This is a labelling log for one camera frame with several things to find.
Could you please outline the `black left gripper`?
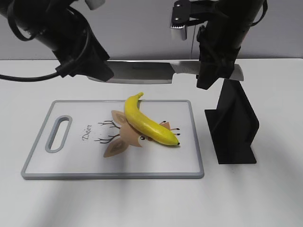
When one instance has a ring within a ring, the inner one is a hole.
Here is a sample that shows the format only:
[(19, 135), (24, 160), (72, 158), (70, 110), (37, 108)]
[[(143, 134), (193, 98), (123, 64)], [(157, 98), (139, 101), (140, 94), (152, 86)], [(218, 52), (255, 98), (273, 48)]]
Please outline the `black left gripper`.
[(109, 55), (97, 42), (87, 21), (59, 25), (53, 30), (58, 47), (53, 50), (60, 62), (52, 77), (83, 75), (92, 80), (107, 82), (114, 73), (106, 65)]

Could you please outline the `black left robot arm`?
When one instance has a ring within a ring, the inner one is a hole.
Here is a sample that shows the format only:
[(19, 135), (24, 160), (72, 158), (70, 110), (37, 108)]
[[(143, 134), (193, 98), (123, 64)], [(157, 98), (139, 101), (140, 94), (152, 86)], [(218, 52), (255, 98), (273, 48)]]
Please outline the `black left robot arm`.
[(59, 61), (55, 72), (40, 77), (1, 75), (2, 80), (38, 82), (55, 77), (87, 76), (107, 82), (114, 73), (106, 64), (109, 55), (95, 37), (87, 19), (71, 0), (2, 0), (0, 14), (16, 38), (38, 40)]

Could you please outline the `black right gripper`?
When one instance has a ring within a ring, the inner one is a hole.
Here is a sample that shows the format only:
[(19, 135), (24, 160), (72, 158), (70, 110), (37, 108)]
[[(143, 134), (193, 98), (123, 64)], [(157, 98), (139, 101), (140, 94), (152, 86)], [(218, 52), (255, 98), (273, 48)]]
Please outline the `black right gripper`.
[(235, 60), (249, 30), (246, 14), (199, 14), (200, 70), (196, 87), (209, 89), (219, 78), (229, 79), (235, 69)]

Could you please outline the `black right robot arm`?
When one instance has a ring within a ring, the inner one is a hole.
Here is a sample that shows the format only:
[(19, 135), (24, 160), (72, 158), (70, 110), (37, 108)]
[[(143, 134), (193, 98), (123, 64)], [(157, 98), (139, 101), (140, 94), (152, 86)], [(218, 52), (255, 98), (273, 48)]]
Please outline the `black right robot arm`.
[(265, 0), (199, 0), (193, 5), (193, 17), (199, 24), (206, 22), (196, 36), (201, 62), (196, 86), (207, 90), (217, 79), (230, 78), (245, 36), (258, 24), (259, 10), (264, 18), (268, 4)]

